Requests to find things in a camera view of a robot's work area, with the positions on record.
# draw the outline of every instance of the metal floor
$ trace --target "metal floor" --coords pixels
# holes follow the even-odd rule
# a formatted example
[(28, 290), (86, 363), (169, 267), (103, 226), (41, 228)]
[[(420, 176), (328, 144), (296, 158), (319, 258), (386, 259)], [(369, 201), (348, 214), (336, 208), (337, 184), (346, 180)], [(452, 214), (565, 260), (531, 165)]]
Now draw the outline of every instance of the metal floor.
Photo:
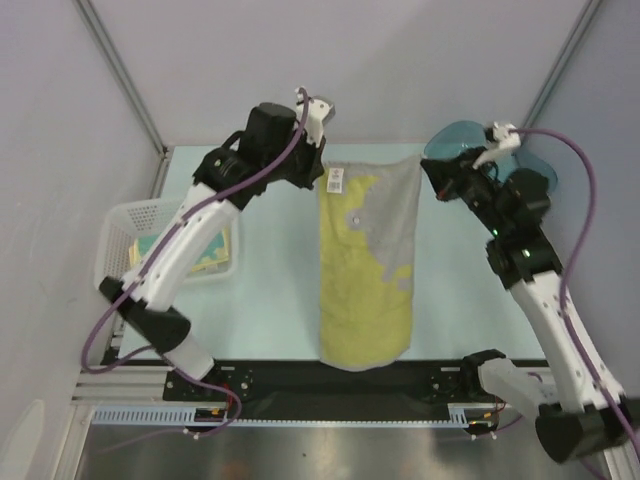
[(167, 434), (98, 453), (149, 431), (92, 427), (76, 480), (593, 478), (579, 463), (553, 463), (524, 422), (497, 440), (474, 442), (459, 431), (437, 429), (237, 427), (197, 442)]

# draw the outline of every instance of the light blue table surface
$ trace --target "light blue table surface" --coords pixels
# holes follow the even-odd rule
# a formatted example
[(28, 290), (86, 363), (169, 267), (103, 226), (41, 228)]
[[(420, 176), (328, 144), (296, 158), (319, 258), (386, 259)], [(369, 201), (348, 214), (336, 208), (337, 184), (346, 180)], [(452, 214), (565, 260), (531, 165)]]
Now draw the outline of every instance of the light blue table surface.
[[(176, 147), (163, 197), (185, 194), (212, 147)], [(328, 145), (324, 161), (392, 163), (423, 144)], [(254, 198), (240, 217), (240, 257), (231, 278), (187, 285), (174, 306), (216, 358), (319, 357), (320, 261), (315, 192), (285, 182)], [(543, 358), (526, 317), (486, 260), (490, 234), (462, 201), (436, 201), (423, 178), (416, 232), (414, 326), (406, 360), (461, 358), (497, 348)], [(145, 344), (127, 326), (120, 354)], [(153, 353), (146, 358), (155, 358)]]

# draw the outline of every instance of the towel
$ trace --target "towel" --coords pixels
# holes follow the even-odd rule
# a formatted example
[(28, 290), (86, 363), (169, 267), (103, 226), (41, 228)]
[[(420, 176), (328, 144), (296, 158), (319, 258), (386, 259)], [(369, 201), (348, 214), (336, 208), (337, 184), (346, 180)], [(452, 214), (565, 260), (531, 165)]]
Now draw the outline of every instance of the towel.
[(321, 360), (362, 371), (411, 341), (419, 157), (329, 163), (319, 180)]

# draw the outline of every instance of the barcode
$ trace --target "barcode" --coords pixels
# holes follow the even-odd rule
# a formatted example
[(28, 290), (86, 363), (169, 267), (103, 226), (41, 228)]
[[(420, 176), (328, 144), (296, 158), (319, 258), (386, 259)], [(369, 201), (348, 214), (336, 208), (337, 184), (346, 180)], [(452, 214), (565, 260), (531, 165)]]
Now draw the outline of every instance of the barcode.
[(327, 192), (342, 193), (342, 184), (340, 182), (329, 182), (327, 185)]

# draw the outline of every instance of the cable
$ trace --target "cable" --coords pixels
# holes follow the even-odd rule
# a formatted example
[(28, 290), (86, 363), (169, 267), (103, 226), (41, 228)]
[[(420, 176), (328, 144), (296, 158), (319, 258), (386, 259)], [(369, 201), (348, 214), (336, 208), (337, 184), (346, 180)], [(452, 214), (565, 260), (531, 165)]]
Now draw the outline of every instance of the cable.
[(449, 442), (461, 442), (461, 441), (465, 441), (465, 440), (474, 441), (474, 440), (478, 440), (478, 439), (482, 439), (482, 438), (493, 438), (493, 436), (496, 433), (504, 432), (505, 430), (508, 430), (508, 429), (512, 428), (514, 425), (517, 425), (518, 423), (520, 423), (520, 421), (523, 418), (524, 418), (524, 416), (518, 414), (518, 416), (516, 418), (514, 418), (512, 421), (510, 421), (509, 423), (507, 423), (506, 425), (504, 425), (502, 427), (498, 427), (493, 432), (482, 433), (480, 435), (468, 435), (468, 434), (465, 434), (464, 437), (460, 436), (460, 437), (454, 437), (454, 438), (447, 438), (447, 439), (444, 439), (444, 440), (441, 440), (441, 441), (443, 443), (449, 443)]
[(120, 305), (122, 305), (122, 303), (127, 298), (129, 298), (131, 293), (133, 293), (133, 291), (136, 289), (136, 287), (141, 282), (144, 281), (144, 276), (147, 274), (147, 272), (149, 271), (149, 269), (151, 268), (153, 263), (156, 261), (156, 259), (158, 258), (158, 256), (162, 252), (162, 250), (167, 246), (167, 244), (169, 243), (171, 238), (173, 238), (173, 236), (178, 232), (178, 230), (180, 230), (182, 225), (184, 225), (185, 222), (187, 222), (191, 217), (193, 217), (196, 213), (198, 213), (204, 207), (212, 204), (213, 202), (217, 202), (217, 201), (223, 200), (223, 199), (227, 198), (229, 195), (233, 195), (234, 193), (237, 193), (238, 191), (240, 191), (240, 190), (242, 190), (244, 188), (247, 188), (248, 186), (250, 186), (250, 185), (256, 183), (257, 181), (263, 179), (265, 176), (269, 175), (274, 169), (276, 169), (282, 162), (284, 162), (284, 160), (293, 151), (295, 146), (300, 141), (300, 138), (302, 137), (302, 132), (304, 132), (304, 127), (307, 124), (307, 118), (309, 116), (309, 95), (308, 95), (307, 91), (303, 87), (300, 87), (298, 89), (298, 92), (300, 94), (302, 94), (302, 101), (303, 101), (302, 115), (300, 116), (300, 123), (298, 124), (298, 128), (296, 129), (295, 133), (293, 134), (293, 137), (291, 138), (291, 141), (289, 142), (289, 144), (285, 147), (285, 149), (282, 151), (282, 153), (280, 153), (280, 155), (278, 155), (278, 157), (276, 157), (276, 159), (273, 162), (271, 162), (265, 168), (260, 170), (258, 173), (252, 175), (251, 177), (247, 178), (246, 180), (243, 180), (242, 182), (238, 183), (237, 185), (234, 185), (234, 186), (232, 186), (230, 188), (227, 188), (226, 190), (223, 190), (222, 192), (218, 192), (215, 195), (210, 196), (209, 198), (205, 198), (201, 202), (199, 202), (196, 205), (194, 205), (193, 207), (191, 207), (180, 218), (180, 220), (178, 222), (176, 222), (176, 223), (174, 223), (172, 225), (172, 227), (169, 229), (167, 234), (164, 237), (162, 237), (162, 239), (160, 239), (160, 242), (158, 243), (158, 246), (151, 252), (151, 254), (149, 255), (149, 258), (146, 260), (145, 264), (140, 269), (140, 273), (138, 274), (138, 278), (134, 282), (131, 283), (131, 285), (122, 293), (122, 295), (120, 295), (120, 297), (118, 297), (116, 299), (115, 302), (113, 302), (112, 305), (109, 306), (109, 308), (104, 312), (104, 314), (100, 317), (100, 319), (93, 326), (93, 329), (89, 333), (89, 336), (87, 337), (87, 340), (85, 341), (85, 343), (84, 343), (84, 345), (82, 347), (82, 353), (81, 353), (81, 357), (80, 357), (80, 363), (82, 364), (82, 369), (85, 372), (92, 373), (92, 374), (110, 372), (114, 368), (119, 367), (123, 363), (127, 362), (128, 360), (130, 360), (135, 355), (137, 355), (137, 354), (139, 354), (139, 353), (141, 353), (143, 351), (147, 351), (147, 350), (151, 350), (152, 349), (151, 346), (139, 348), (138, 350), (135, 350), (134, 352), (131, 352), (127, 356), (116, 360), (111, 365), (107, 365), (106, 367), (93, 368), (93, 367), (91, 367), (89, 365), (89, 350), (91, 349), (91, 346), (93, 345), (93, 342), (95, 341), (96, 337), (98, 336), (98, 333), (104, 327), (104, 325), (107, 323), (109, 318), (111, 318), (111, 316), (116, 312), (118, 307)]
[(498, 404), (496, 403), (496, 410), (494, 413), (494, 415), (498, 415), (502, 412), (504, 412), (504, 409), (507, 408), (507, 402), (502, 402), (502, 405), (498, 408)]
[[(305, 128), (306, 123), (307, 123), (307, 118), (309, 116), (309, 95), (308, 95), (307, 91), (303, 87), (300, 87), (298, 89), (298, 92), (302, 95), (302, 101), (303, 101), (302, 115), (300, 116), (300, 121), (298, 123), (298, 127), (296, 128), (295, 133), (293, 134), (293, 137), (291, 138), (291, 141), (289, 142), (289, 144), (285, 147), (285, 149), (282, 151), (282, 153), (280, 153), (280, 155), (278, 155), (276, 157), (276, 159), (273, 162), (271, 162), (269, 165), (267, 165), (265, 168), (263, 168), (262, 170), (260, 170), (256, 174), (252, 175), (248, 179), (240, 182), (239, 184), (234, 185), (233, 187), (230, 187), (230, 188), (228, 188), (226, 190), (223, 190), (222, 192), (218, 192), (215, 195), (212, 195), (211, 197), (206, 198), (205, 200), (202, 200), (201, 202), (197, 203), (196, 205), (191, 207), (174, 225), (171, 226), (171, 228), (168, 230), (167, 234), (160, 240), (160, 242), (158, 243), (157, 247), (149, 255), (149, 258), (147, 259), (146, 263), (140, 269), (140, 272), (138, 273), (138, 277), (136, 278), (136, 280), (134, 280), (131, 283), (131, 285), (122, 293), (122, 295), (120, 295), (116, 299), (116, 301), (113, 302), (113, 304), (110, 305), (109, 308), (107, 308), (107, 310), (100, 317), (100, 319), (96, 322), (96, 324), (94, 325), (93, 329), (89, 333), (89, 336), (87, 337), (87, 340), (85, 341), (85, 343), (84, 343), (84, 345), (82, 347), (82, 353), (81, 353), (81, 359), (80, 359), (81, 364), (82, 364), (82, 368), (83, 368), (83, 370), (85, 372), (88, 372), (90, 374), (101, 374), (101, 373), (109, 372), (109, 371), (115, 369), (116, 367), (122, 365), (123, 363), (127, 362), (131, 358), (135, 357), (139, 353), (152, 349), (152, 347), (150, 345), (138, 348), (138, 349), (134, 350), (133, 352), (127, 354), (123, 358), (120, 358), (120, 359), (116, 360), (111, 365), (107, 365), (107, 366), (104, 366), (104, 367), (93, 368), (93, 367), (91, 367), (89, 365), (89, 351), (90, 351), (91, 346), (93, 345), (93, 342), (95, 341), (98, 333), (100, 332), (102, 327), (104, 327), (105, 323), (109, 320), (109, 318), (111, 318), (111, 315), (113, 315), (116, 312), (118, 307), (120, 307), (120, 305), (122, 305), (122, 303), (127, 298), (129, 298), (129, 296), (136, 289), (136, 287), (138, 285), (140, 285), (144, 281), (144, 276), (146, 275), (146, 273), (149, 271), (149, 269), (151, 268), (153, 263), (156, 261), (156, 259), (158, 258), (158, 256), (162, 252), (162, 250), (167, 246), (167, 244), (169, 243), (171, 238), (178, 232), (178, 230), (181, 228), (181, 226), (183, 226), (193, 215), (195, 215), (198, 211), (200, 211), (201, 209), (203, 209), (207, 205), (210, 205), (211, 203), (216, 202), (216, 201), (223, 200), (223, 199), (227, 198), (229, 195), (232, 195), (232, 194), (242, 190), (243, 188), (246, 188), (246, 187), (252, 185), (253, 183), (261, 180), (262, 178), (267, 176), (269, 173), (271, 173), (275, 168), (277, 168), (291, 154), (291, 152), (293, 151), (295, 146), (300, 141), (300, 138), (302, 137), (302, 133), (304, 132), (304, 128)], [(166, 357), (163, 357), (163, 358), (167, 363), (169, 363), (171, 365), (171, 362), (169, 362), (169, 360)], [(238, 395), (236, 395), (232, 390), (224, 388), (224, 387), (219, 387), (217, 385), (211, 385), (211, 384), (202, 382), (200, 380), (197, 380), (197, 379), (191, 377), (190, 375), (188, 375), (186, 372), (183, 372), (179, 368), (177, 368), (175, 366), (174, 366), (174, 368), (175, 368), (175, 371), (182, 378), (184, 378), (188, 382), (192, 383), (193, 385), (199, 386), (201, 388), (206, 388), (206, 389), (209, 389), (209, 390), (215, 390), (215, 391), (218, 391), (218, 392), (222, 392), (222, 393), (226, 394), (227, 397), (233, 398), (233, 400), (235, 400), (235, 403), (236, 403), (236, 411), (235, 411), (234, 415), (230, 419), (225, 420), (219, 426), (209, 430), (208, 432), (193, 434), (193, 438), (195, 440), (197, 440), (198, 438), (201, 438), (201, 437), (210, 437), (210, 436), (213, 436), (213, 435), (216, 435), (216, 434), (220, 433), (221, 431), (226, 429), (229, 425), (231, 425), (233, 422), (235, 422), (240, 417), (240, 414), (242, 413), (242, 401), (240, 400), (240, 397), (238, 397)], [(114, 450), (123, 448), (123, 447), (128, 446), (128, 445), (132, 445), (134, 443), (137, 443), (137, 442), (140, 442), (140, 441), (143, 441), (143, 440), (148, 440), (148, 439), (156, 437), (156, 436), (164, 435), (165, 433), (176, 433), (176, 432), (183, 432), (183, 433), (187, 433), (188, 434), (188, 430), (187, 429), (167, 428), (167, 429), (157, 430), (155, 432), (151, 432), (151, 433), (142, 435), (140, 437), (137, 437), (137, 438), (134, 438), (134, 439), (131, 439), (131, 440), (127, 440), (125, 442), (122, 442), (122, 443), (119, 443), (117, 445), (113, 445), (111, 447), (103, 449), (103, 450), (100, 451), (100, 453), (112, 452)]]
[(542, 377), (540, 376), (540, 374), (539, 374), (539, 373), (536, 373), (536, 372), (527, 372), (527, 375), (529, 375), (530, 377), (533, 377), (533, 378), (537, 378), (537, 379), (538, 379), (538, 381), (539, 381), (540, 383), (544, 383), (544, 382), (542, 381)]
[(584, 168), (587, 171), (587, 177), (589, 178), (589, 207), (587, 210), (587, 217), (582, 227), (582, 231), (580, 232), (580, 235), (578, 236), (578, 240), (576, 241), (576, 245), (573, 248), (571, 255), (569, 256), (569, 262), (567, 263), (567, 267), (565, 268), (564, 275), (562, 276), (562, 280), (560, 282), (560, 311), (562, 312), (564, 324), (567, 328), (567, 331), (569, 332), (569, 336), (571, 337), (573, 344), (576, 347), (576, 350), (580, 354), (580, 357), (582, 358), (582, 361), (586, 365), (587, 370), (591, 374), (591, 377), (593, 377), (595, 384), (598, 386), (598, 388), (602, 392), (602, 396), (605, 398), (605, 400), (611, 407), (611, 410), (613, 410), (613, 412), (615, 413), (624, 431), (627, 433), (629, 440), (631, 441), (631, 444), (633, 445), (633, 448), (636, 452), (636, 457), (640, 462), (640, 442), (638, 441), (638, 437), (633, 431), (633, 427), (631, 426), (631, 423), (629, 423), (624, 413), (622, 412), (622, 410), (620, 410), (620, 407), (618, 406), (616, 401), (613, 399), (613, 396), (611, 395), (611, 392), (609, 392), (609, 389), (606, 388), (605, 385), (603, 385), (602, 377), (600, 376), (600, 373), (598, 372), (598, 369), (596, 368), (596, 366), (591, 361), (591, 358), (589, 358), (589, 354), (587, 353), (587, 350), (584, 348), (584, 345), (580, 341), (580, 337), (578, 336), (578, 333), (576, 332), (573, 326), (573, 323), (571, 322), (571, 317), (567, 313), (567, 296), (568, 296), (569, 279), (573, 274), (573, 270), (576, 266), (576, 260), (578, 259), (578, 255), (582, 250), (584, 241), (587, 238), (587, 234), (589, 233), (589, 229), (591, 228), (591, 224), (593, 223), (593, 217), (595, 215), (596, 201), (597, 201), (595, 170), (593, 168), (591, 161), (589, 161), (589, 158), (584, 153), (584, 151), (573, 140), (571, 140), (570, 138), (568, 138), (567, 136), (559, 132), (545, 129), (545, 128), (516, 128), (511, 130), (511, 132), (522, 134), (522, 135), (527, 135), (527, 134), (547, 135), (549, 137), (553, 137), (553, 138), (556, 138), (557, 140), (560, 140), (561, 142), (568, 145), (578, 155), (578, 157), (580, 157), (580, 160), (582, 160)]
[(582, 464), (582, 466), (584, 468), (586, 468), (589, 473), (591, 473), (591, 475), (593, 475), (594, 477), (596, 477), (598, 480), (609, 480), (607, 477), (605, 477), (602, 473), (600, 473), (598, 471), (598, 469), (596, 467), (594, 467), (593, 465), (591, 465), (591, 463), (589, 463), (588, 461), (586, 461), (585, 459), (580, 459), (580, 463)]

